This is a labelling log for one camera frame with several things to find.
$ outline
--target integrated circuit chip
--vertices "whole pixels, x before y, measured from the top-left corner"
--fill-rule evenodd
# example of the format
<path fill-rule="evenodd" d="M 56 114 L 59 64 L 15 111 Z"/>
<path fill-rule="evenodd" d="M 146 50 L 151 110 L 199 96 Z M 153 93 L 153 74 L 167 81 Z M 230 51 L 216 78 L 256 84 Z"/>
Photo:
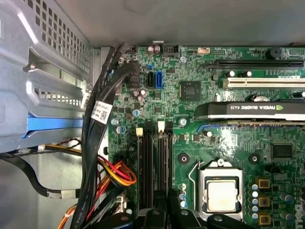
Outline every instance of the integrated circuit chip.
<path fill-rule="evenodd" d="M 258 206 L 259 207 L 269 207 L 270 206 L 270 197 L 259 197 Z"/>
<path fill-rule="evenodd" d="M 155 112 L 155 114 L 161 114 L 162 108 L 161 108 L 160 106 L 156 106 L 156 107 L 154 108 L 154 112 Z"/>
<path fill-rule="evenodd" d="M 180 100 L 181 101 L 200 101 L 201 82 L 200 81 L 181 81 Z"/>
<path fill-rule="evenodd" d="M 193 135 L 193 141 L 199 142 L 200 141 L 200 135 Z"/>
<path fill-rule="evenodd" d="M 259 225 L 270 225 L 271 224 L 271 216 L 270 215 L 260 215 L 258 218 Z"/>
<path fill-rule="evenodd" d="M 273 159 L 291 159 L 292 152 L 292 144 L 272 144 Z"/>

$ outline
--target blue sata port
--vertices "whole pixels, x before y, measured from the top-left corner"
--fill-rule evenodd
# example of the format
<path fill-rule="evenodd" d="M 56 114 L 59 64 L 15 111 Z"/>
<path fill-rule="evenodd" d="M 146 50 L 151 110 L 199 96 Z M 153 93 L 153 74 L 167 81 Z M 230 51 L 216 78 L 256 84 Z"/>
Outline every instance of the blue sata port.
<path fill-rule="evenodd" d="M 162 89 L 163 88 L 163 72 L 157 71 L 155 78 L 155 88 Z"/>

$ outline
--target cable label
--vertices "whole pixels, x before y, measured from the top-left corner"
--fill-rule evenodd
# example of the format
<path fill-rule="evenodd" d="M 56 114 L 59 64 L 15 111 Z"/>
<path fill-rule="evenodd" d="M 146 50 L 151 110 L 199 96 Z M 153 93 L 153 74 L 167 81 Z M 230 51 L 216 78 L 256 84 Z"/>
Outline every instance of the cable label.
<path fill-rule="evenodd" d="M 106 125 L 111 110 L 112 110 L 112 105 L 103 103 L 101 101 L 96 101 L 92 111 L 91 118 Z"/>

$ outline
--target black ram slot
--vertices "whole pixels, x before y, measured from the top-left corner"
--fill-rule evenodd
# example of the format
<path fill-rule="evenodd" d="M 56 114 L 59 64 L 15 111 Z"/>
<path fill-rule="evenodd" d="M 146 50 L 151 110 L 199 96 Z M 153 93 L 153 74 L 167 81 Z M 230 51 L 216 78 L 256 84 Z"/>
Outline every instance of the black ram slot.
<path fill-rule="evenodd" d="M 158 139 L 158 190 L 165 191 L 172 187 L 172 155 L 173 155 L 173 129 L 167 125 L 165 133 Z"/>
<path fill-rule="evenodd" d="M 304 67 L 302 60 L 218 60 L 211 64 L 203 64 L 203 68 L 212 69 L 300 69 Z"/>
<path fill-rule="evenodd" d="M 153 206 L 153 130 L 146 125 L 138 137 L 138 210 Z"/>

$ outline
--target pci slot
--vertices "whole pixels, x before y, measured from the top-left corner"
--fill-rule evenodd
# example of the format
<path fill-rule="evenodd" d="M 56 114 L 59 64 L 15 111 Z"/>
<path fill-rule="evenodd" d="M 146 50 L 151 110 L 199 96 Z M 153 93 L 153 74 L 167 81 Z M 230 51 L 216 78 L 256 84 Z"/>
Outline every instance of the pci slot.
<path fill-rule="evenodd" d="M 203 68 L 212 69 L 300 69 L 304 67 L 302 60 L 218 60 L 204 64 Z"/>
<path fill-rule="evenodd" d="M 305 88 L 305 78 L 228 78 L 224 88 Z"/>
<path fill-rule="evenodd" d="M 165 130 L 159 132 L 157 153 L 157 188 L 168 194 L 172 187 L 173 123 L 165 122 Z"/>
<path fill-rule="evenodd" d="M 153 206 L 153 123 L 138 134 L 138 210 Z"/>

